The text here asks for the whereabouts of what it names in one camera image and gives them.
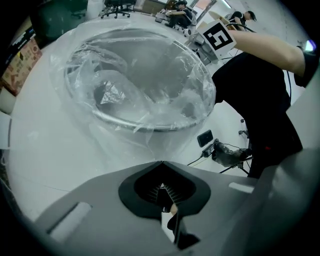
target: metal bowl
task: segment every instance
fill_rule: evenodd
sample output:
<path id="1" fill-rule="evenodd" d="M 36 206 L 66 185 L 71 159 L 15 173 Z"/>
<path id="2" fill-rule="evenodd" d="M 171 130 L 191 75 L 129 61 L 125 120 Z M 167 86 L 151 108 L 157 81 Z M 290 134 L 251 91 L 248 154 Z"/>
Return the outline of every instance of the metal bowl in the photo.
<path id="1" fill-rule="evenodd" d="M 162 118 L 138 121 L 141 118 L 133 112 L 136 112 L 135 106 L 141 100 L 133 102 L 133 97 L 121 103 L 101 104 L 105 82 L 98 86 L 86 86 L 85 93 L 79 90 L 72 74 L 77 70 L 79 73 L 88 72 L 87 68 L 83 68 L 83 71 L 79 68 L 83 67 L 89 52 L 101 60 L 110 59 L 110 53 L 118 56 L 119 60 L 99 62 L 92 72 L 112 70 L 125 74 L 148 101 L 164 107 L 185 90 L 196 93 L 200 100 L 185 102 L 181 110 L 185 120 L 175 121 L 169 111 Z M 65 79 L 71 98 L 78 103 L 82 101 L 84 106 L 92 106 L 90 111 L 97 118 L 122 128 L 138 129 L 139 132 L 168 132 L 196 126 L 211 113 L 215 103 L 215 86 L 198 57 L 178 41 L 145 29 L 116 29 L 88 39 L 69 58 Z M 199 110 L 195 113 L 201 104 L 201 113 Z"/>

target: plastic wrap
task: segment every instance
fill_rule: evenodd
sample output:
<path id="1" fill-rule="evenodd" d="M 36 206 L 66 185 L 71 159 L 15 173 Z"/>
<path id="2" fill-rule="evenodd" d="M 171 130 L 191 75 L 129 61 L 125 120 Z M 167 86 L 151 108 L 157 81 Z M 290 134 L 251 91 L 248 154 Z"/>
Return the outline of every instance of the plastic wrap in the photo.
<path id="1" fill-rule="evenodd" d="M 52 84 L 106 158 L 125 157 L 128 165 L 170 160 L 213 110 L 209 72 L 158 26 L 91 21 L 55 44 Z"/>

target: black shirt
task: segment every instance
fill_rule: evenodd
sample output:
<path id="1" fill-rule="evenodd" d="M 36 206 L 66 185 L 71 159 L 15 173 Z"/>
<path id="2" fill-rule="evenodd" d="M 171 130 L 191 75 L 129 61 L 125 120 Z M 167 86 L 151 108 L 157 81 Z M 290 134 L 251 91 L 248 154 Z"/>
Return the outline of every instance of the black shirt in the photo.
<path id="1" fill-rule="evenodd" d="M 240 11 L 235 11 L 231 18 L 229 19 L 230 22 L 236 22 L 235 17 L 238 17 L 241 21 L 242 25 L 246 25 L 246 19 L 245 16 Z"/>
<path id="2" fill-rule="evenodd" d="M 306 87 L 313 77 L 319 64 L 319 56 L 313 51 L 304 51 L 305 70 L 304 76 L 294 75 L 294 81 L 297 86 Z"/>
<path id="3" fill-rule="evenodd" d="M 188 17 L 187 18 L 188 24 L 190 25 L 191 21 L 192 21 L 192 13 L 191 13 L 191 11 L 188 8 L 184 8 L 181 11 L 185 12 L 185 15 Z"/>
<path id="4" fill-rule="evenodd" d="M 252 143 L 251 177 L 258 178 L 265 167 L 302 148 L 286 115 L 290 97 L 284 75 L 282 69 L 244 52 L 212 76 L 216 103 L 226 101 L 245 120 Z"/>

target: person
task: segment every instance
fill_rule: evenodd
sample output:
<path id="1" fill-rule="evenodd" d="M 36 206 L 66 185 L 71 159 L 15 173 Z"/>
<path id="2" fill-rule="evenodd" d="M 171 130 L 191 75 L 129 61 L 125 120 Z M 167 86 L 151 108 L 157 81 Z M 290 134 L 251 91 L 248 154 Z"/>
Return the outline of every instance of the person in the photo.
<path id="1" fill-rule="evenodd" d="M 174 236 L 176 236 L 177 235 L 177 227 L 176 226 L 177 226 L 177 222 L 178 222 L 178 220 L 177 220 L 178 208 L 175 203 L 173 203 L 171 205 L 170 212 L 173 216 L 168 221 L 166 227 L 168 228 L 168 230 L 171 230 L 173 232 Z M 192 245 L 199 242 L 199 239 L 196 236 L 185 232 L 183 229 L 179 230 L 178 239 L 176 239 L 176 240 L 177 240 L 177 247 L 180 250 L 186 249 L 189 246 L 192 246 Z"/>
<path id="2" fill-rule="evenodd" d="M 246 25 L 246 21 L 257 21 L 256 15 L 253 11 L 249 10 L 245 13 L 241 13 L 240 11 L 235 11 L 231 17 L 229 18 L 230 23 L 238 23 L 241 25 Z M 237 30 L 245 31 L 243 26 L 234 26 Z"/>
<path id="3" fill-rule="evenodd" d="M 243 53 L 213 74 L 215 103 L 226 101 L 244 118 L 253 156 L 249 177 L 259 178 L 266 167 L 302 149 L 286 114 L 291 99 L 283 70 L 294 73 L 296 85 L 306 87 L 318 67 L 319 54 L 271 35 L 229 33 Z"/>
<path id="4" fill-rule="evenodd" d="M 176 3 L 178 11 L 168 12 L 168 16 L 170 17 L 169 23 L 165 25 L 167 27 L 173 28 L 174 25 L 180 24 L 181 26 L 187 28 L 191 24 L 192 13 L 187 8 L 187 1 L 182 0 Z"/>

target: floor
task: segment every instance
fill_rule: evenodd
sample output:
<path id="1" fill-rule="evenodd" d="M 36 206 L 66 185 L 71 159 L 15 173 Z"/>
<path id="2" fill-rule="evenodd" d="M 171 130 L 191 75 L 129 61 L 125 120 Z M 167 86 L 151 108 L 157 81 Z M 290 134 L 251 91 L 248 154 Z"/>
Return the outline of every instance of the floor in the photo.
<path id="1" fill-rule="evenodd" d="M 166 29 L 182 43 L 186 40 L 180 31 L 156 23 L 154 17 L 133 13 L 130 19 Z M 112 164 L 107 162 L 96 141 L 84 136 L 64 111 L 48 73 L 53 48 L 54 43 L 43 49 L 43 56 L 25 81 L 11 115 L 11 149 L 6 161 L 8 177 L 18 205 L 32 221 L 49 205 L 85 181 L 129 167 L 122 158 Z M 210 64 L 207 68 L 213 74 L 220 65 L 222 63 Z M 239 130 L 246 129 L 240 122 L 241 118 L 226 102 L 217 104 L 191 142 L 172 160 L 188 164 L 197 159 L 202 151 L 197 135 L 209 129 L 221 142 L 246 148 L 247 137 L 238 134 Z M 139 163 L 143 160 L 137 159 L 136 164 Z M 209 172 L 225 169 L 210 157 L 202 158 L 191 166 Z M 245 176 L 238 168 L 225 174 Z"/>

